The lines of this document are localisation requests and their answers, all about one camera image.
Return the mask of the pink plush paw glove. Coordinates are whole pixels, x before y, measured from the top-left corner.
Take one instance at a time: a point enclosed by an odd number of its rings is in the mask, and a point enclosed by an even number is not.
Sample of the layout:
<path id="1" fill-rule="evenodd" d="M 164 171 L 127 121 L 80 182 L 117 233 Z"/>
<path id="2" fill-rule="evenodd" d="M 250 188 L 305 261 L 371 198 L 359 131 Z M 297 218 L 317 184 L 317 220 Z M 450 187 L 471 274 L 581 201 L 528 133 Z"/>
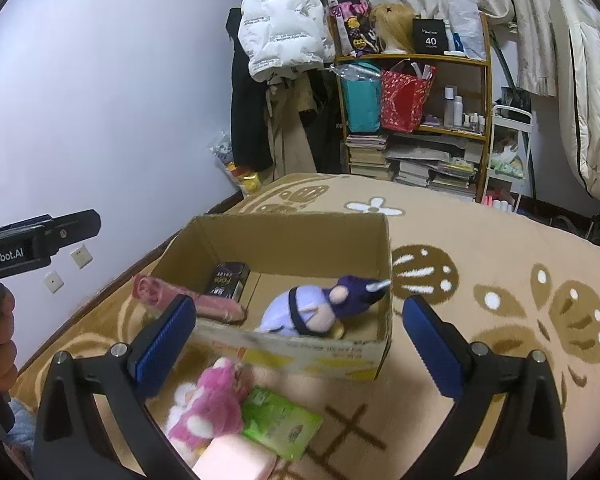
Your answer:
<path id="1" fill-rule="evenodd" d="M 242 432 L 242 401 L 250 389 L 242 366 L 227 358 L 217 359 L 194 384 L 176 388 L 163 430 L 189 466 L 213 439 Z"/>

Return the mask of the pink marshmallow plush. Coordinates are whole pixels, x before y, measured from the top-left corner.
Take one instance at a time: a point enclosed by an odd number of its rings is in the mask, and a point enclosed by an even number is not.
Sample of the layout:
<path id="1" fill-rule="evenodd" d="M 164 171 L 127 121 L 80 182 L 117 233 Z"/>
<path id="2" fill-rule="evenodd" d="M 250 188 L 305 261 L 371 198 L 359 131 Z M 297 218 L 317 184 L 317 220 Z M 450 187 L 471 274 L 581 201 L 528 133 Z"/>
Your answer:
<path id="1" fill-rule="evenodd" d="M 193 472 L 201 480 L 263 480 L 272 474 L 276 463 L 274 452 L 241 434 L 233 434 L 212 440 Z"/>

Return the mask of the green tissue pack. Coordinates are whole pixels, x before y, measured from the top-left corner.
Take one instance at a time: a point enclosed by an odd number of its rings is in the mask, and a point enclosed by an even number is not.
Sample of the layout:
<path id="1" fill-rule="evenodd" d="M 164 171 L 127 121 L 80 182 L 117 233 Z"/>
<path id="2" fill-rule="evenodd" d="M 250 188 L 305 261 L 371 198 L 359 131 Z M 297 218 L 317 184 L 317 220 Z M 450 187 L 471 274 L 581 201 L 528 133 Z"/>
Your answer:
<path id="1" fill-rule="evenodd" d="M 322 416 L 259 386 L 242 401 L 242 421 L 245 437 L 288 462 L 303 456 L 323 425 Z"/>

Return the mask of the lavender haired plush doll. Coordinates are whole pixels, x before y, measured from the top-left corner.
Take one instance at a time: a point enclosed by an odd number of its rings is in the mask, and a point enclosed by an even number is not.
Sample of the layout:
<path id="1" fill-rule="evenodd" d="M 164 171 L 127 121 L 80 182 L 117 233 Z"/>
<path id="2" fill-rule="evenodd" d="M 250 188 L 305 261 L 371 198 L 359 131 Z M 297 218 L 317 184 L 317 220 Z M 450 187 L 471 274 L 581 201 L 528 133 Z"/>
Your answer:
<path id="1" fill-rule="evenodd" d="M 268 305 L 256 332 L 339 338 L 341 322 L 370 310 L 385 297 L 390 284 L 390 280 L 346 275 L 331 288 L 318 285 L 293 287 Z"/>

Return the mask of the blue jeans leg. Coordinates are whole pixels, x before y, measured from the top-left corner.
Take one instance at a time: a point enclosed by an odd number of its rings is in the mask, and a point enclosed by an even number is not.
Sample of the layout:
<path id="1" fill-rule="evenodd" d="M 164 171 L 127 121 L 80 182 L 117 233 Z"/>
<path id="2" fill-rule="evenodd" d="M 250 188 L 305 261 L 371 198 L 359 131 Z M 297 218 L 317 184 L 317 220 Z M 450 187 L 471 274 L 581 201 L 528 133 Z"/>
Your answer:
<path id="1" fill-rule="evenodd" d="M 14 426 L 12 426 L 12 429 L 7 434 L 5 442 L 12 451 L 28 464 L 31 461 L 33 453 L 36 418 L 17 399 L 10 400 L 9 407 L 12 410 L 12 414 L 14 414 Z"/>

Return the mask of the beige patterned rug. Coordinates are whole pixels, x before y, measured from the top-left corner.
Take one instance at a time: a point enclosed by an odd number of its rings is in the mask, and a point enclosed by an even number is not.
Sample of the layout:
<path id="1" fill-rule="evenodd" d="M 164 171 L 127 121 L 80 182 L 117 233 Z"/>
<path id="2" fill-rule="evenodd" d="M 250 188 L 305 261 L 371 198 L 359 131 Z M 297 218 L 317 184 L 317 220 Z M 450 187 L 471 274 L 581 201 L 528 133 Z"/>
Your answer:
<path id="1" fill-rule="evenodd" d="M 403 301 L 424 296 L 470 341 L 545 353 L 564 416 L 567 471 L 600 447 L 600 248 L 581 237 L 422 188 L 352 176 L 294 174 L 226 214 L 382 214 L 390 240 L 391 341 L 371 382 L 282 373 L 247 363 L 259 385 L 323 417 L 306 454 L 277 479 L 396 479 L 434 436 L 442 396 L 403 329 Z M 160 394 L 158 424 L 184 382 L 218 354 L 189 339 Z"/>

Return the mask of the clear plastic snack bag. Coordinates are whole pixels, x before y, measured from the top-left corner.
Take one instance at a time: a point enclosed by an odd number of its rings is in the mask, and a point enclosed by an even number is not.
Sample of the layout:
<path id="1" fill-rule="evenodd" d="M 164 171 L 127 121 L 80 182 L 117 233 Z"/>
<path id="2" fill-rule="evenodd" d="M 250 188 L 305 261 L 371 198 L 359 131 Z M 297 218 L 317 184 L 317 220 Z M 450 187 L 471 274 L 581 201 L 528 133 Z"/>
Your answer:
<path id="1" fill-rule="evenodd" d="M 242 192 L 242 196 L 247 197 L 260 191 L 262 184 L 258 174 L 246 166 L 236 164 L 229 133 L 222 131 L 211 143 L 210 152 L 227 177 Z"/>

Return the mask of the open cardboard box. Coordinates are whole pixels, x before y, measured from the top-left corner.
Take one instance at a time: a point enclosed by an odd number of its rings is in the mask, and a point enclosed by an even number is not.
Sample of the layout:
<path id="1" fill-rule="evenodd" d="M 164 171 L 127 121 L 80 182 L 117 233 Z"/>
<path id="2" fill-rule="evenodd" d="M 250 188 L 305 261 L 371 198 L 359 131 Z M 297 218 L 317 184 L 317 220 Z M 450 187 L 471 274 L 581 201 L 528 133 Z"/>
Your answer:
<path id="1" fill-rule="evenodd" d="M 220 263 L 242 262 L 250 274 L 239 325 L 202 318 L 190 337 L 198 346 L 255 366 L 332 379 L 371 382 L 391 341 L 391 300 L 344 321 L 339 339 L 256 331 L 275 297 L 294 286 L 335 285 L 338 278 L 390 275 L 388 221 L 382 214 L 221 214 L 193 219 L 152 270 L 155 278 L 203 292 Z"/>

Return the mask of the white rolling cart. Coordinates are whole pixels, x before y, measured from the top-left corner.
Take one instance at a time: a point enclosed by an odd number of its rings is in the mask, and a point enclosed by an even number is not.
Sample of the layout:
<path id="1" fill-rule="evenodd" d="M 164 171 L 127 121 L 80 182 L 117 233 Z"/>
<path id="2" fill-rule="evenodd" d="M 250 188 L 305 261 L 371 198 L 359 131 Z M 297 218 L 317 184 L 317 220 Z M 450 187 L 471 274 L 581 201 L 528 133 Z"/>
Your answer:
<path id="1" fill-rule="evenodd" d="M 492 107 L 483 205 L 510 214 L 518 212 L 522 192 L 530 180 L 532 130 L 530 112 L 503 104 Z"/>

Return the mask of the stack of books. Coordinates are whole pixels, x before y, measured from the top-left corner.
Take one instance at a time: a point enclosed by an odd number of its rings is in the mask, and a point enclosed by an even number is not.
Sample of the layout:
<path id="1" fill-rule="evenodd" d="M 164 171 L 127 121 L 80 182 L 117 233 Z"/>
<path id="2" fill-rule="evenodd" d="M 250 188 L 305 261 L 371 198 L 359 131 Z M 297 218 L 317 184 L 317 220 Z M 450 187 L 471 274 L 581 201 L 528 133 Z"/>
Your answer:
<path id="1" fill-rule="evenodd" d="M 350 174 L 390 181 L 391 162 L 385 155 L 387 141 L 388 136 L 382 132 L 349 133 L 346 148 Z"/>

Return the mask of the wooden shelf unit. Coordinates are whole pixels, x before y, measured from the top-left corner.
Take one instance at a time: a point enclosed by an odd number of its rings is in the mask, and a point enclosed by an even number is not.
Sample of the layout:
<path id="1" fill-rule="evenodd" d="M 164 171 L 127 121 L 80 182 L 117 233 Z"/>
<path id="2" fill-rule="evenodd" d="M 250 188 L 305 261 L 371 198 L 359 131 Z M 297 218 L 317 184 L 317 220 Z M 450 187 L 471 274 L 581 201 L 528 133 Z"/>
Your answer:
<path id="1" fill-rule="evenodd" d="M 475 60 L 474 58 L 463 58 L 462 56 L 450 54 L 420 54 L 420 53 L 374 53 L 361 56 L 342 55 L 339 40 L 336 39 L 336 58 L 335 64 L 350 63 L 355 61 L 365 61 L 376 63 L 380 67 L 389 67 L 399 64 L 402 61 L 422 62 L 437 67 L 437 78 L 432 86 L 427 104 L 424 107 L 425 112 L 432 111 L 432 101 L 434 100 L 434 90 L 442 90 L 444 86 L 454 86 L 460 96 L 463 98 L 463 107 L 465 113 L 478 113 L 486 121 L 483 133 L 471 133 L 460 127 L 446 128 L 432 125 L 420 124 L 417 132 L 437 133 L 454 138 L 464 138 L 474 142 L 482 143 L 482 152 L 480 155 L 478 172 L 476 177 L 476 195 L 475 202 L 482 201 L 483 192 L 486 190 L 486 170 L 488 170 L 488 149 L 491 141 L 491 110 L 492 110 L 492 62 L 490 54 L 486 53 L 484 60 Z"/>

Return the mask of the red gift bag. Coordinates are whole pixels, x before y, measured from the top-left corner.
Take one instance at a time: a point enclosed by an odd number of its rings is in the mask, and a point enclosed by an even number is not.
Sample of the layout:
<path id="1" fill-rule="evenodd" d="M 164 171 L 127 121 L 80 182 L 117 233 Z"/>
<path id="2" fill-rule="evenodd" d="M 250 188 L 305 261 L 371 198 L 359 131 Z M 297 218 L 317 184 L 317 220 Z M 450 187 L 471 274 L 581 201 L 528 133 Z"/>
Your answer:
<path id="1" fill-rule="evenodd" d="M 411 73 L 400 61 L 380 75 L 380 123 L 387 130 L 403 133 L 415 131 L 422 122 L 424 106 L 430 95 L 437 69 L 415 63 Z"/>

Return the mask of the teal storage bag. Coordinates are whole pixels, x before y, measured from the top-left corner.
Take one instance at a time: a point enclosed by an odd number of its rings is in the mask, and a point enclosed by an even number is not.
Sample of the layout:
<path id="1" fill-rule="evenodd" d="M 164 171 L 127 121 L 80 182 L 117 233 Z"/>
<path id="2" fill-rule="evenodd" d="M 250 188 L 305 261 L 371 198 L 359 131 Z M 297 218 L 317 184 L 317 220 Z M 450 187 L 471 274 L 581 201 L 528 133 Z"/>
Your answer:
<path id="1" fill-rule="evenodd" d="M 342 66 L 341 84 L 351 132 L 373 133 L 380 129 L 381 70 L 369 62 Z"/>

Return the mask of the white quilted bedding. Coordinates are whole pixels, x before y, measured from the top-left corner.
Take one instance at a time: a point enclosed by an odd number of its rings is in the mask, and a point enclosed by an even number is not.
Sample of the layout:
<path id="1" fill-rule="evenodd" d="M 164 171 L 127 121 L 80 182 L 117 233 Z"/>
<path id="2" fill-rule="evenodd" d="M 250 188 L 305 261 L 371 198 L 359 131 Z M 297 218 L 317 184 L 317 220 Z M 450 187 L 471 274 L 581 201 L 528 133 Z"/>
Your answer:
<path id="1" fill-rule="evenodd" d="M 600 201 L 600 11 L 592 0 L 550 0 L 560 136 L 572 173 Z"/>

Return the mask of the black box number 40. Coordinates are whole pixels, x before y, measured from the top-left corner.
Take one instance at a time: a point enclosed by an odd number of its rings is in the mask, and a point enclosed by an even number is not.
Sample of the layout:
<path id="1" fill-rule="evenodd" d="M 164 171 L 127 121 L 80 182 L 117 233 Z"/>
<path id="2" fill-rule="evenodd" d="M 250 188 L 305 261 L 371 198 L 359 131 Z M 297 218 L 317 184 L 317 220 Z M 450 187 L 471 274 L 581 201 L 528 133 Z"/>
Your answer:
<path id="1" fill-rule="evenodd" d="M 449 50 L 449 39 L 443 20 L 414 18 L 413 42 L 418 54 L 442 55 Z"/>

